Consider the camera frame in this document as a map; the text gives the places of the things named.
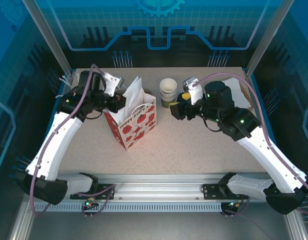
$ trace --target white tissue paper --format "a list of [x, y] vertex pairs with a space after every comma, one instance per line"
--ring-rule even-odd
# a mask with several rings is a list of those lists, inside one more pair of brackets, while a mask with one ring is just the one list
[[130, 117], [135, 108], [144, 103], [142, 78], [137, 76], [123, 96], [126, 98], [125, 107], [120, 109], [116, 114], [111, 111], [109, 112], [116, 121], [117, 125], [121, 125], [125, 119]]
[[239, 80], [235, 77], [222, 81], [226, 86], [230, 87], [232, 91], [233, 101], [235, 102], [235, 107], [248, 109], [251, 107], [249, 101], [245, 98], [239, 84]]

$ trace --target speckled countertop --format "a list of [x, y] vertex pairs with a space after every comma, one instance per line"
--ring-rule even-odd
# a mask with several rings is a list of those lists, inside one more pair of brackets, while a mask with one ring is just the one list
[[[236, 73], [241, 67], [166, 67], [108, 68], [112, 75], [122, 76], [128, 86], [136, 76], [143, 87], [157, 98], [157, 126], [142, 141], [126, 151], [113, 137], [104, 116], [86, 119], [70, 142], [59, 173], [90, 174], [197, 174], [226, 172], [265, 172], [256, 159], [238, 143], [220, 132], [211, 132], [200, 118], [176, 120], [169, 109], [161, 106], [159, 82], [173, 78], [182, 92], [183, 80], [202, 79], [214, 73]], [[210, 128], [217, 129], [212, 122]]]

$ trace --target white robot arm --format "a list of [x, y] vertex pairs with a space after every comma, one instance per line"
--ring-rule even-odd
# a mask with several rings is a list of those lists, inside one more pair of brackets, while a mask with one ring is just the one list
[[[230, 136], [264, 167], [272, 179], [255, 179], [229, 172], [218, 183], [223, 195], [247, 195], [266, 200], [276, 211], [288, 214], [299, 207], [306, 198], [303, 182], [308, 184], [307, 175], [299, 170], [270, 140], [269, 147], [259, 120], [247, 109], [235, 107], [231, 90], [221, 81], [213, 81], [202, 87], [198, 79], [191, 77], [183, 82], [185, 93], [178, 96], [177, 102], [170, 105], [171, 114], [178, 120], [188, 120], [199, 116], [218, 124], [218, 132]], [[273, 153], [273, 148], [291, 171]]]
[[[46, 145], [47, 139], [77, 106], [84, 91], [88, 74], [89, 71], [82, 72], [80, 74], [79, 85], [75, 88], [75, 92], [70, 92], [60, 99], [52, 126], [40, 150], [27, 166], [25, 172], [17, 172], [15, 174], [14, 180], [27, 194], [29, 194], [30, 182], [34, 176], [38, 158], [43, 147]], [[100, 90], [100, 81], [103, 82], [104, 90]], [[39, 169], [34, 187], [35, 197], [55, 205], [60, 203], [65, 195], [97, 192], [98, 189], [92, 189], [97, 188], [98, 180], [96, 177], [86, 173], [62, 177], [58, 175], [58, 168], [71, 139], [84, 122], [87, 114], [93, 110], [102, 112], [103, 109], [117, 112], [125, 106], [126, 99], [115, 93], [115, 90], [121, 87], [123, 81], [123, 78], [114, 77], [107, 72], [103, 75], [96, 72], [92, 74], [83, 104], [77, 113], [57, 131], [57, 134], [53, 136], [47, 145], [41, 163], [38, 166]]]

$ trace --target paper gift bag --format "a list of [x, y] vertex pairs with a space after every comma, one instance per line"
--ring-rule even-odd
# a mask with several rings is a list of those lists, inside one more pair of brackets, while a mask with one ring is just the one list
[[143, 96], [143, 104], [137, 106], [130, 117], [120, 125], [109, 112], [104, 113], [114, 137], [126, 150], [135, 145], [157, 124], [156, 98], [145, 93], [143, 89], [140, 92]]

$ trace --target paper cup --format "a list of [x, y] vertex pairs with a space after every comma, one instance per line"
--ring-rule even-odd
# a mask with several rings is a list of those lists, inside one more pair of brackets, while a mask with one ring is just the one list
[[165, 94], [171, 94], [177, 90], [177, 83], [171, 78], [165, 78], [160, 81], [159, 88]]
[[160, 98], [163, 99], [164, 101], [171, 101], [174, 100], [176, 98], [176, 94], [174, 94], [173, 96], [170, 97], [164, 97], [160, 95]]
[[164, 93], [161, 90], [159, 92], [160, 92], [160, 96], [163, 96], [164, 98], [170, 98], [171, 96], [176, 94], [176, 90], [172, 93]]
[[169, 104], [172, 104], [174, 102], [174, 99], [173, 100], [170, 100], [170, 101], [165, 101], [161, 98], [161, 101], [162, 101], [162, 106], [166, 109], [169, 108]]

